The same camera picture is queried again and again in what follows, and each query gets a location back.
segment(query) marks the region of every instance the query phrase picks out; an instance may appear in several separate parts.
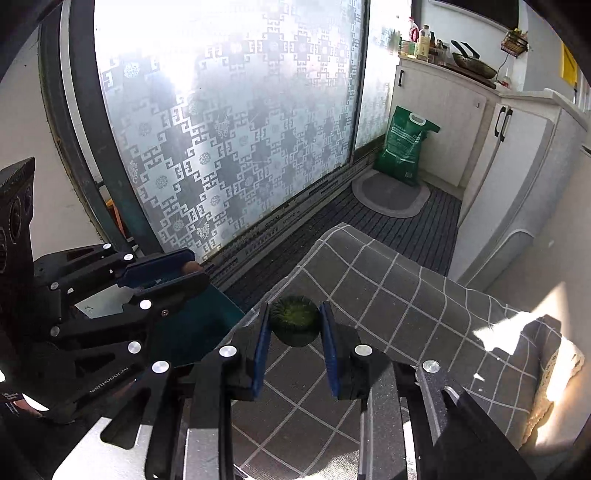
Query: frosted glass door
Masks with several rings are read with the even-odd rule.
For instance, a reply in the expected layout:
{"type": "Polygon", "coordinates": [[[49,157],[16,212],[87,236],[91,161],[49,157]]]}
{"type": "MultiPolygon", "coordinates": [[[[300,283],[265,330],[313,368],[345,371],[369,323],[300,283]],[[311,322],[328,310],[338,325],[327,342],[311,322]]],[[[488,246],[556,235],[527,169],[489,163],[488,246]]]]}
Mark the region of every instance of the frosted glass door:
{"type": "Polygon", "coordinates": [[[361,0],[96,0],[129,181],[165,251],[209,258],[347,160],[361,0]]]}
{"type": "Polygon", "coordinates": [[[386,133],[398,65],[398,45],[392,44],[391,37],[394,30],[408,35],[410,4],[411,0],[371,0],[365,80],[355,148],[386,133]]]}

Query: white door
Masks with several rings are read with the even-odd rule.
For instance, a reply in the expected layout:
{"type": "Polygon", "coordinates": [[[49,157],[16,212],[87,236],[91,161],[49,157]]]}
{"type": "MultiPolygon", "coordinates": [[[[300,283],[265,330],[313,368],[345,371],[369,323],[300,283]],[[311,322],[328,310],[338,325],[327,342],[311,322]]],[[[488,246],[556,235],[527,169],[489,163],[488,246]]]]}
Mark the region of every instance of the white door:
{"type": "Polygon", "coordinates": [[[466,186],[466,190],[464,191],[462,207],[460,209],[460,218],[457,223],[458,226],[462,224],[462,220],[468,213],[468,210],[470,210],[470,207],[476,199],[476,196],[482,187],[482,183],[484,182],[484,179],[486,178],[486,175],[488,174],[492,165],[492,159],[496,155],[496,149],[501,142],[501,129],[505,124],[508,108],[508,106],[502,105],[500,103],[495,107],[495,113],[492,115],[491,126],[488,129],[488,133],[486,134],[486,140],[482,146],[482,151],[480,152],[480,156],[478,157],[478,161],[474,166],[472,176],[470,177],[468,185],[466,186]]]}
{"type": "Polygon", "coordinates": [[[458,230],[448,277],[467,284],[517,213],[544,159],[554,124],[509,109],[501,143],[472,208],[458,230]]]}
{"type": "Polygon", "coordinates": [[[486,97],[427,72],[398,66],[391,115],[397,105],[438,125],[421,146],[419,168],[458,186],[482,122],[486,97]]]}

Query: cabinet door handle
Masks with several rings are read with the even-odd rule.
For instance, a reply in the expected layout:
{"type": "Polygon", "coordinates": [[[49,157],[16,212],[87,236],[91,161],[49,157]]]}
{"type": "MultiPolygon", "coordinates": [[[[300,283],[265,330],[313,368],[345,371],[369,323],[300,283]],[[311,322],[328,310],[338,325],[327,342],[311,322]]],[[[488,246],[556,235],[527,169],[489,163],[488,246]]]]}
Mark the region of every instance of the cabinet door handle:
{"type": "Polygon", "coordinates": [[[496,129],[496,127],[498,127],[498,126],[499,126],[499,120],[500,120],[500,118],[501,118],[501,113],[503,113],[503,112],[506,112],[506,111],[507,111],[507,107],[505,107],[505,106],[502,106],[502,107],[501,107],[501,111],[499,112],[499,116],[497,116],[497,117],[496,117],[496,123],[495,123],[495,137],[498,137],[498,136],[499,136],[499,133],[500,133],[500,132],[499,132],[499,131],[496,129]]]}
{"type": "Polygon", "coordinates": [[[501,141],[505,141],[505,134],[507,133],[507,126],[509,125],[509,119],[513,115],[513,109],[509,107],[507,113],[505,115],[505,120],[503,121],[503,126],[501,127],[501,141]]]}

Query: green fertilizer bag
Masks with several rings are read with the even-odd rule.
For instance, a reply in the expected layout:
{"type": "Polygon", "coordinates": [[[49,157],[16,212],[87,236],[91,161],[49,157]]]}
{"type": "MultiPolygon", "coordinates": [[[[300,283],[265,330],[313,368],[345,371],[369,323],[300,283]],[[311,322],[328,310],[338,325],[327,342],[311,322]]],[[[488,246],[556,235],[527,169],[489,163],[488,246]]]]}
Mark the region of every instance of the green fertilizer bag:
{"type": "Polygon", "coordinates": [[[439,132],[439,127],[397,106],[386,135],[386,148],[376,160],[374,169],[408,185],[416,185],[421,142],[429,131],[439,132]]]}

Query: frying pan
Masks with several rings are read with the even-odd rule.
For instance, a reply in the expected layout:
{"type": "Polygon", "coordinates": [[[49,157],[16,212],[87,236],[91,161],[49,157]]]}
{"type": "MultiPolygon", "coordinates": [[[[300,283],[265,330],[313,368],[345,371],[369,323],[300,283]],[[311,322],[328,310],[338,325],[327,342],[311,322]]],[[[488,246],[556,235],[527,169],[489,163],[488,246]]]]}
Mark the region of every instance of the frying pan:
{"type": "Polygon", "coordinates": [[[462,43],[471,50],[474,56],[469,56],[466,53],[466,50],[464,50],[464,48],[456,40],[452,40],[453,46],[462,52],[461,54],[456,52],[452,53],[453,60],[456,62],[457,66],[466,70],[470,70],[471,72],[481,75],[486,79],[493,78],[496,75],[496,70],[484,63],[480,59],[480,55],[478,55],[478,53],[470,45],[468,45],[466,42],[462,43]]]}

